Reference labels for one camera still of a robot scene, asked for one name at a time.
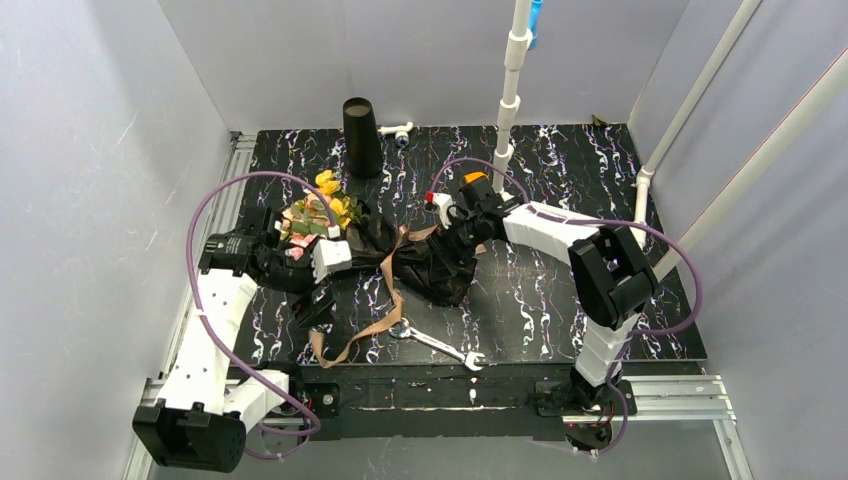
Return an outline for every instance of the black bag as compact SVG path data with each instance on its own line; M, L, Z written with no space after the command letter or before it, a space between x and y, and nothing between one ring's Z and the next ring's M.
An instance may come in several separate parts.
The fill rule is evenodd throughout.
M398 231L379 213L362 205L362 215L346 229L354 270L378 268L394 248ZM392 258L392 273L404 285L438 305L457 306L468 294L477 259L453 260L432 237L404 239Z
M457 306L468 294L477 259L459 264L442 252L433 237L404 239L392 259L392 269L400 281L439 305Z
M379 268L395 247L397 229L380 213L371 213L362 204L362 215L351 221L345 231L345 240L350 246L354 270Z

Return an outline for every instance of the black table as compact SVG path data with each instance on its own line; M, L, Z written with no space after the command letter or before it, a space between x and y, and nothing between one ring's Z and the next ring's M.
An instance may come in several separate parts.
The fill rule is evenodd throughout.
M532 199L603 218L633 218L633 187L639 161L624 125L524 126L513 129L512 174ZM420 229L436 218L424 211L424 194L445 161L459 157L491 159L494 127L416 128L410 145L384 140L383 175L370 181L350 178L345 168L344 138L339 130L263 131L257 138L251 170L287 172L314 181L325 169L343 174L347 193L356 195L397 224ZM448 171L443 191L456 193L459 178L479 170L465 164ZM295 187L277 179L251 179L243 206L275 209L301 198ZM653 204L648 223L661 228ZM456 308L432 305L400 284L404 316L419 330L456 347L482 352L497 364L570 363L581 347L586 316L579 307L567 266L522 246L486 245L475 282ZM648 256L659 260L666 247L649 239ZM682 286L673 272L662 293L646 309L642 326L674 325L689 314ZM335 317L359 331L392 307L379 271L333 280L338 302ZM307 332L294 328L286 296L260 289L236 342L236 353L253 363L262 360L315 363ZM696 327L663 338L634 339L630 361L696 361L706 358ZM362 339L347 360L351 364L454 364L417 342L398 341L383 333Z

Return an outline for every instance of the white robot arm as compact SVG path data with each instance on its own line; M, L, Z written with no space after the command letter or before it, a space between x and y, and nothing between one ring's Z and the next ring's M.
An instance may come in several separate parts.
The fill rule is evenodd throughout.
M467 209L447 194L428 194L441 227L433 236L441 252L468 261L480 243L499 239L544 252L572 268L581 307L589 317L583 349L552 410L589 409L609 398L608 375L617 378L620 354L658 282L627 227L566 223L592 217L497 194L480 173L467 175L460 193Z
M300 260L280 244L280 214L249 208L235 230L209 237L200 258L198 287L212 329L229 350L244 314L260 286L302 294L296 320L327 309L313 307L312 291L327 275L350 268L347 242L317 240ZM322 297L322 306L332 299ZM153 406L139 406L133 429L154 460L163 466L231 472L244 452L247 432L283 399L255 379L226 391L230 360L191 309L174 366ZM289 391L289 377L264 370L265 378Z

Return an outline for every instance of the yellow flower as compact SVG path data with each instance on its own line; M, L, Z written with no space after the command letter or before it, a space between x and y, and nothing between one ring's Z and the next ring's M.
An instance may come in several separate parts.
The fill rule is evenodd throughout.
M327 180L318 186L318 190L320 190L324 195L332 195L338 192L339 188L341 188L341 184L339 184L336 180Z
M339 200L338 198L334 198L333 200L330 201L330 208L332 208L333 211L336 212L336 215L338 215L338 216L342 216L344 214L344 211L345 211L344 203L342 203L342 201Z
M315 177L315 184L320 187L334 178L335 175L333 175L332 170L324 170Z

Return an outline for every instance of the blue pipe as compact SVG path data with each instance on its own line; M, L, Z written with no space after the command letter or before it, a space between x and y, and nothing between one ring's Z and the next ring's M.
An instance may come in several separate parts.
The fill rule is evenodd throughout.
M530 48L527 50L536 48L536 39L539 38L539 35L536 33L536 23L539 21L539 12L542 11L542 1L533 0L533 6L530 7L530 21L527 22L527 28L533 33L533 41L530 42Z

